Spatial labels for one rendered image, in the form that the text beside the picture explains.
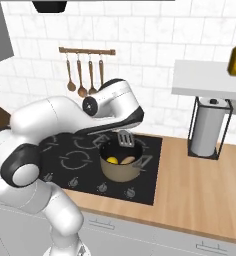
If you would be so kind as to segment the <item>grey base cupboard door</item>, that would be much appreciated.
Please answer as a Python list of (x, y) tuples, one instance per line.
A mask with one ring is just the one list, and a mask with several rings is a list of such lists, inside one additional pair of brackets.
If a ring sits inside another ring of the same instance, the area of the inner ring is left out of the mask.
[(49, 230), (42, 213), (24, 213), (0, 202), (0, 256), (43, 256), (52, 244)]

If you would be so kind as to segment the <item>orange sweet potato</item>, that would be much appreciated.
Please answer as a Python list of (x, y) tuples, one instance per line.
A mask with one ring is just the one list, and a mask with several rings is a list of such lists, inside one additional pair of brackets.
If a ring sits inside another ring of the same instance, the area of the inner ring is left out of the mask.
[(121, 165), (130, 164), (130, 163), (132, 163), (134, 160), (135, 160), (135, 157), (134, 157), (134, 156), (127, 156), (126, 158), (124, 158), (124, 159), (120, 162), (120, 164), (121, 164)]

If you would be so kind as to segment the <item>black hob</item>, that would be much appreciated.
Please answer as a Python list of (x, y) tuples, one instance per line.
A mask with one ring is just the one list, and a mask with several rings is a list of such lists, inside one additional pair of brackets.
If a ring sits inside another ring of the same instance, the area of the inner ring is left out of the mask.
[[(137, 178), (129, 182), (114, 182), (103, 174), (99, 156), (100, 146), (112, 136), (117, 134), (106, 132), (85, 137), (59, 134), (45, 139), (40, 144), (42, 161), (40, 179), (43, 180), (46, 174), (52, 173), (51, 181), (64, 189), (146, 205), (153, 204), (162, 140), (158, 137), (136, 135), (134, 140), (143, 146), (143, 153), (152, 155), (153, 158)], [(74, 177), (77, 178), (78, 185), (71, 188), (68, 182)], [(107, 184), (105, 193), (98, 191), (98, 186), (102, 183)], [(126, 197), (125, 191), (128, 188), (134, 188), (133, 198)]]

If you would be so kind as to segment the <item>grey drawer front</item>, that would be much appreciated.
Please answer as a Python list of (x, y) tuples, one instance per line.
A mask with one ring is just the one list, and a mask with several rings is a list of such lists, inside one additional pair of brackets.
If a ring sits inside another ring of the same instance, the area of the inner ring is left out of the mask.
[[(175, 256), (172, 248), (157, 244), (153, 229), (147, 225), (89, 212), (83, 215), (81, 238), (92, 256)], [(94, 219), (111, 222), (115, 230), (89, 225), (88, 221)]]
[(190, 235), (190, 234), (181, 233), (181, 232), (175, 232), (172, 235), (172, 242), (179, 249), (190, 251), (196, 254), (202, 254), (205, 256), (223, 256), (223, 255), (218, 255), (215, 253), (199, 250), (196, 248), (196, 243), (201, 244), (203, 242), (205, 245), (211, 246), (211, 247), (217, 247), (219, 245), (221, 249), (227, 250), (228, 256), (236, 256), (236, 244), (234, 243), (224, 242), (224, 241), (215, 240), (215, 239), (209, 239), (209, 238)]

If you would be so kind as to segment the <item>white paper towel roll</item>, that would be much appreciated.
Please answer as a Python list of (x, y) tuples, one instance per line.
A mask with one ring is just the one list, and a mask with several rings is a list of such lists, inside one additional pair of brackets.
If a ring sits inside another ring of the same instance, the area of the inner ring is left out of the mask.
[(228, 103), (223, 99), (199, 98), (191, 151), (201, 157), (214, 154)]

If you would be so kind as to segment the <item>white wall shelf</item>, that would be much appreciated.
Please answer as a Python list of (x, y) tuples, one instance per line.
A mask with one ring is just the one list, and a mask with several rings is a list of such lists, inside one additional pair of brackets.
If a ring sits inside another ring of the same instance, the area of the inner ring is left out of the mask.
[(236, 100), (236, 76), (225, 62), (176, 60), (172, 93)]

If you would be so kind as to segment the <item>wooden hanging spoon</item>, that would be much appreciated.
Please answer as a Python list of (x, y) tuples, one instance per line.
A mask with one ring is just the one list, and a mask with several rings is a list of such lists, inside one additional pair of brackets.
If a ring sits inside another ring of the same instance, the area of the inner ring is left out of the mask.
[(67, 64), (68, 77), (69, 77), (67, 88), (68, 88), (69, 91), (75, 91), (76, 90), (76, 85), (73, 83), (72, 78), (71, 78), (71, 67), (70, 67), (69, 60), (66, 60), (66, 64)]
[(100, 59), (99, 59), (99, 72), (100, 72), (100, 84), (102, 87), (104, 84), (104, 62), (102, 59), (102, 55), (100, 55)]
[(88, 66), (89, 66), (89, 75), (90, 75), (90, 89), (89, 89), (88, 93), (89, 93), (89, 95), (92, 95), (92, 94), (95, 94), (97, 92), (97, 90), (94, 87), (94, 82), (93, 82), (93, 63), (92, 63), (90, 55), (89, 55)]
[(77, 70), (78, 70), (79, 82), (80, 82), (80, 86), (78, 89), (78, 95), (81, 98), (85, 98), (87, 96), (87, 90), (84, 88), (83, 82), (82, 82), (82, 68), (81, 68), (80, 58), (77, 58)]

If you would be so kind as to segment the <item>black range hood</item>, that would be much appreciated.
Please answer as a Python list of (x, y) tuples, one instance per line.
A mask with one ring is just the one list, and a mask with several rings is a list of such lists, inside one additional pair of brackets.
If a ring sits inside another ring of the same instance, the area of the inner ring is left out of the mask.
[(33, 6), (38, 13), (62, 13), (66, 5), (66, 1), (33, 1)]

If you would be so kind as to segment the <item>grey slotted spatula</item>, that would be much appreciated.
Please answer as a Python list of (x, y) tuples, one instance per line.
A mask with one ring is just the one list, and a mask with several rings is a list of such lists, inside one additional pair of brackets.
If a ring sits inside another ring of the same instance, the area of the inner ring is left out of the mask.
[(134, 137), (130, 132), (126, 130), (120, 130), (118, 132), (118, 142), (122, 147), (134, 147)]

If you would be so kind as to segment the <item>beige cooking pot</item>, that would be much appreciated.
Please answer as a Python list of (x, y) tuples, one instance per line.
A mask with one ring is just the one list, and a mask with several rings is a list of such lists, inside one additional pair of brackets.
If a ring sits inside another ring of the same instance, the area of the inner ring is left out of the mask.
[[(134, 147), (122, 147), (119, 145), (118, 137), (112, 136), (99, 148), (100, 166), (103, 174), (114, 182), (129, 182), (140, 175), (144, 167), (152, 160), (152, 155), (143, 153), (143, 146), (134, 140)], [(107, 162), (108, 157), (116, 157), (118, 164)], [(127, 156), (134, 156), (135, 160), (126, 165), (120, 162)]]

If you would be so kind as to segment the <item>wooden utensil rail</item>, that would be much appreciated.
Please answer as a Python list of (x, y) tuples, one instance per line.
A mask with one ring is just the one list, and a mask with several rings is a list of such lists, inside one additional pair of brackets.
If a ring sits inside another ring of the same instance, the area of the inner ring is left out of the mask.
[(78, 49), (78, 48), (65, 48), (59, 47), (60, 53), (75, 53), (75, 54), (97, 54), (97, 55), (115, 55), (114, 49), (97, 50), (97, 49)]

